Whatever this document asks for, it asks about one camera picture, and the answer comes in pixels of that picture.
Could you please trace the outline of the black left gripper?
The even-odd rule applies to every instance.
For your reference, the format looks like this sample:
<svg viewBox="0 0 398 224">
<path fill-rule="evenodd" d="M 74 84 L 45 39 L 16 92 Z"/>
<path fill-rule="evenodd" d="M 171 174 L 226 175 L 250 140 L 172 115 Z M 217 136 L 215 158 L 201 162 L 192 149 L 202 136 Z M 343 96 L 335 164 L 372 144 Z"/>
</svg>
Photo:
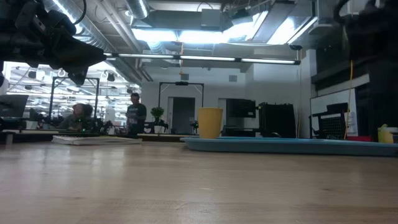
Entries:
<svg viewBox="0 0 398 224">
<path fill-rule="evenodd" d="M 37 68 L 40 64 L 63 69 L 68 78 L 82 86 L 88 67 L 106 60 L 104 50 L 68 35 L 55 39 L 51 52 L 40 42 L 33 42 L 20 33 L 1 33 L 1 61 L 27 63 Z"/>
</svg>

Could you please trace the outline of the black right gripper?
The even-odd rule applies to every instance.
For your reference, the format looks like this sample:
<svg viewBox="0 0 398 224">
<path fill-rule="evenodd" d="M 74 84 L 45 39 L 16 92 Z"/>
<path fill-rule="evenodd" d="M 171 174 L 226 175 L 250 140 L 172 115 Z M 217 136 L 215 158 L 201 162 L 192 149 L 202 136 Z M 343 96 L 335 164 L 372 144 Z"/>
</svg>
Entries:
<svg viewBox="0 0 398 224">
<path fill-rule="evenodd" d="M 385 57 L 397 59 L 397 13 L 378 11 L 350 17 L 343 37 L 351 60 Z"/>
</svg>

